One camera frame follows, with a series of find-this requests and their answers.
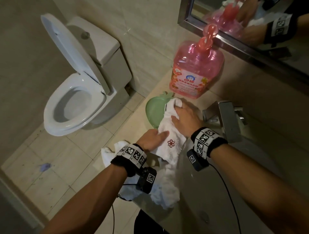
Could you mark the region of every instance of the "green soap dish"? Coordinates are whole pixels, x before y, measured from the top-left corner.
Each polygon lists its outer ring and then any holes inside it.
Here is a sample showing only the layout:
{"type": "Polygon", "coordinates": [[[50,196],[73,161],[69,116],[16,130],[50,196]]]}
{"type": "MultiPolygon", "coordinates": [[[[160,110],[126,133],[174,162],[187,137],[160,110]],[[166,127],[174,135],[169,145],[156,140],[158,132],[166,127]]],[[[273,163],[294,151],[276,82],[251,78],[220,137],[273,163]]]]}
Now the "green soap dish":
{"type": "Polygon", "coordinates": [[[146,104],[146,116],[149,123],[158,129],[161,120],[164,117],[165,104],[173,98],[173,93],[165,93],[151,98],[146,104]]]}

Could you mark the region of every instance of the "tile floor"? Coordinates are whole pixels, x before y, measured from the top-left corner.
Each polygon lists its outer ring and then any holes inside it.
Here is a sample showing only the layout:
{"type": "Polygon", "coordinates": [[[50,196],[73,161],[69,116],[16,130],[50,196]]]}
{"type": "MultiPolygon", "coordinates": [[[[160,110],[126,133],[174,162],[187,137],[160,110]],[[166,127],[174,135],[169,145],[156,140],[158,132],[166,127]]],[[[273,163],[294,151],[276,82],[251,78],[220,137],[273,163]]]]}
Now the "tile floor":
{"type": "MultiPolygon", "coordinates": [[[[43,124],[1,166],[19,189],[51,219],[82,187],[104,169],[100,150],[117,133],[144,98],[134,92],[129,102],[107,123],[88,124],[67,136],[49,135],[43,124]],[[40,172],[40,165],[52,167],[40,172]]],[[[133,202],[116,199],[115,234],[133,233],[139,208],[133,202]]],[[[112,210],[97,230],[111,234],[112,210]]]]}

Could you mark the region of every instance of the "blue object on floor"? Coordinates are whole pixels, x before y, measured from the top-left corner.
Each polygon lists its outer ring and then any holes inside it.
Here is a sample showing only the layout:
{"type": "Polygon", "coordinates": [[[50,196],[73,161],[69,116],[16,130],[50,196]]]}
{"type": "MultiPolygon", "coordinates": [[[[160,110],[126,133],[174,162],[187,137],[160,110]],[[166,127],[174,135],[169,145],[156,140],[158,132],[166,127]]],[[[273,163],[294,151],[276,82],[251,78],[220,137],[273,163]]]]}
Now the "blue object on floor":
{"type": "Polygon", "coordinates": [[[43,165],[41,165],[40,171],[46,171],[48,170],[52,165],[50,163],[44,163],[43,165]]]}

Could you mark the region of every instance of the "red flower logo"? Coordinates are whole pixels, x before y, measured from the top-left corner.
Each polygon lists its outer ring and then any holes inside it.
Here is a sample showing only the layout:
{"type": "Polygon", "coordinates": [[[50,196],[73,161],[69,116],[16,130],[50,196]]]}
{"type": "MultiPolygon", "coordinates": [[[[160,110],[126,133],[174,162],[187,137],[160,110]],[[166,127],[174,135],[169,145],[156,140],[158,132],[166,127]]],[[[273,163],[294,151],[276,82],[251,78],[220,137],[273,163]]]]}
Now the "red flower logo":
{"type": "Polygon", "coordinates": [[[170,140],[167,142],[167,145],[168,145],[170,148],[172,148],[172,147],[175,146],[175,142],[174,142],[172,139],[170,139],[170,140]]]}

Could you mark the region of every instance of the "dish soap bottle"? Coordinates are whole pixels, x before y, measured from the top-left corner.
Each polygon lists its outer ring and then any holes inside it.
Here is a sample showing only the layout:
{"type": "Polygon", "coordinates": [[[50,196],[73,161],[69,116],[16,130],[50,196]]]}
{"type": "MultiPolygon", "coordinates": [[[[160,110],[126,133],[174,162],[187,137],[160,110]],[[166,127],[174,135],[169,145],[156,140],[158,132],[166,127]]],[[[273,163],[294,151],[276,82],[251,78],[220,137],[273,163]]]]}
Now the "dish soap bottle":
{"type": "Polygon", "coordinates": [[[217,26],[209,24],[197,43],[185,41],[180,45],[174,58],[170,90],[192,99],[205,92],[224,62],[223,53],[212,48],[212,39],[217,33],[217,26]]]}
{"type": "Polygon", "coordinates": [[[216,10],[213,13],[206,14],[202,19],[210,24],[215,24],[218,28],[233,36],[234,38],[240,38],[243,26],[236,20],[236,16],[239,12],[238,1],[228,4],[224,10],[216,10]]]}

